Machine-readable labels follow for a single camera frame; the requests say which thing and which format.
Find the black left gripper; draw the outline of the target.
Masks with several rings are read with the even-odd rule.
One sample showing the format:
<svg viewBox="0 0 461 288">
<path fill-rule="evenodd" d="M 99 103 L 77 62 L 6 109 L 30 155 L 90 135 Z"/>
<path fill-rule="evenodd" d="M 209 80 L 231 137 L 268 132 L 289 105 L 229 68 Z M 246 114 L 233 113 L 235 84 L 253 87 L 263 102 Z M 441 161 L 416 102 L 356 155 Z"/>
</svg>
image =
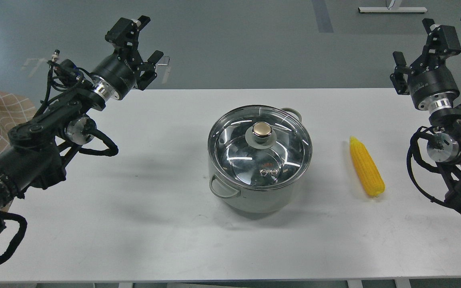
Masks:
<svg viewBox="0 0 461 288">
<path fill-rule="evenodd" d="M 105 40 L 114 51 L 91 73 L 94 98 L 123 100 L 130 90 L 143 91 L 156 79 L 163 51 L 154 51 L 146 62 L 138 51 L 139 33 L 150 21 L 146 15 L 137 20 L 120 18 L 106 33 Z"/>
</svg>

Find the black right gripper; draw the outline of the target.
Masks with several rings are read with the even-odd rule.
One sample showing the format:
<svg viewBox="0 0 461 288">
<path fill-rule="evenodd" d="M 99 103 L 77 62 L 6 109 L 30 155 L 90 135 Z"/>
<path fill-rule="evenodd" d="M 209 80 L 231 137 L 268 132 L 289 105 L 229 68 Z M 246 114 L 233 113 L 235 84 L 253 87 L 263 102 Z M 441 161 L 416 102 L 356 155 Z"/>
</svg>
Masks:
<svg viewBox="0 0 461 288">
<path fill-rule="evenodd" d="M 461 44 L 455 27 L 436 24 L 430 18 L 421 22 L 427 33 L 421 56 L 412 62 L 410 68 L 403 53 L 394 51 L 395 70 L 390 80 L 398 95 L 411 95 L 415 108 L 424 111 L 429 110 L 429 98 L 443 94 L 453 101 L 460 95 L 456 81 L 446 67 L 446 59 L 459 55 Z"/>
</svg>

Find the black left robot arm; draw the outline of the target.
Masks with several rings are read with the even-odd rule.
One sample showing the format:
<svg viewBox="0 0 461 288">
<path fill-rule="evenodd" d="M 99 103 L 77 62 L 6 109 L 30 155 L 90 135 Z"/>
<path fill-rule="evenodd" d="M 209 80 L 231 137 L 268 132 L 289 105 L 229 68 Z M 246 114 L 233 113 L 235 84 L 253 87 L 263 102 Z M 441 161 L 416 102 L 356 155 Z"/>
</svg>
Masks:
<svg viewBox="0 0 461 288">
<path fill-rule="evenodd" d="M 45 190 L 66 180 L 66 166 L 81 153 L 117 155 L 118 147 L 101 132 L 88 111 L 102 111 L 110 99 L 123 100 L 133 89 L 145 90 L 156 79 L 163 52 L 140 56 L 139 33 L 150 22 L 120 18 L 106 33 L 114 47 L 93 71 L 71 60 L 58 63 L 56 50 L 48 62 L 46 96 L 35 115 L 8 132 L 10 147 L 0 154 L 0 265 L 15 253 L 27 230 L 24 217 L 2 208 L 23 199 L 29 187 Z"/>
</svg>

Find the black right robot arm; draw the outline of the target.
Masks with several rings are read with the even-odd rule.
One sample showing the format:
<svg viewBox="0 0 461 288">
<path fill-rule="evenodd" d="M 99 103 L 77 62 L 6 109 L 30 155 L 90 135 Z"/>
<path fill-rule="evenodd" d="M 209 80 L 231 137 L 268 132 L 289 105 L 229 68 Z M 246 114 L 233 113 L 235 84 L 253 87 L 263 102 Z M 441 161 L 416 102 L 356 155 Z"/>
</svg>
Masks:
<svg viewBox="0 0 461 288">
<path fill-rule="evenodd" d="M 407 170 L 412 183 L 431 202 L 461 215 L 461 105 L 454 106 L 460 92 L 446 60 L 461 53 L 456 30 L 422 20 L 427 35 L 421 55 L 407 64 L 402 52 L 393 52 L 395 70 L 390 80 L 399 95 L 410 95 L 415 109 L 428 111 L 429 127 L 421 126 L 411 137 Z M 448 191 L 439 200 L 424 191 L 412 171 L 415 161 L 426 171 L 441 175 Z"/>
</svg>

